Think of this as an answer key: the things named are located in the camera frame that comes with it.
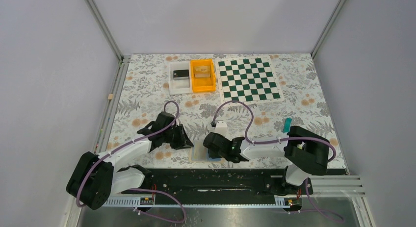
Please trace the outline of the beige leather card holder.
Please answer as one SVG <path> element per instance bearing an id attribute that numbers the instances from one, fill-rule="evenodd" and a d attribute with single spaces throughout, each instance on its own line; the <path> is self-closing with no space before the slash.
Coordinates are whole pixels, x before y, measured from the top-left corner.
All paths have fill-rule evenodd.
<path id="1" fill-rule="evenodd" d="M 208 150 L 203 148 L 192 148 L 189 153 L 189 162 L 191 163 L 222 163 L 223 158 L 210 158 Z"/>

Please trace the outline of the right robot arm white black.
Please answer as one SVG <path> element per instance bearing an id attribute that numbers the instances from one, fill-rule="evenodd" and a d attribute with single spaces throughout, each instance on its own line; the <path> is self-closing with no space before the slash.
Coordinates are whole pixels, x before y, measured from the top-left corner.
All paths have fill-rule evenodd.
<path id="1" fill-rule="evenodd" d="M 309 176 L 327 174 L 328 163 L 336 154 L 329 140 L 300 126 L 291 126 L 285 138 L 267 137 L 249 142 L 244 137 L 232 140 L 211 132 L 203 140 L 210 156 L 221 157 L 232 163 L 248 162 L 263 157 L 284 157 L 291 164 L 285 169 L 284 183 L 300 186 Z"/>

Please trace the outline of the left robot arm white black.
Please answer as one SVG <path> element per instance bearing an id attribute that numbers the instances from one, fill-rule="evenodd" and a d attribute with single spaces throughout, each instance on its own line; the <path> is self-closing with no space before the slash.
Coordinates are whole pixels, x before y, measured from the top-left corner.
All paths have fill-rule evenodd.
<path id="1" fill-rule="evenodd" d="M 92 210 L 101 207 L 113 195 L 139 188 L 148 176 L 143 168 L 129 166 L 134 159 L 169 144 L 172 149 L 189 149 L 194 145 L 174 115 L 161 112 L 137 132 L 137 136 L 107 152 L 84 153 L 66 186 L 66 192 L 81 205 Z"/>

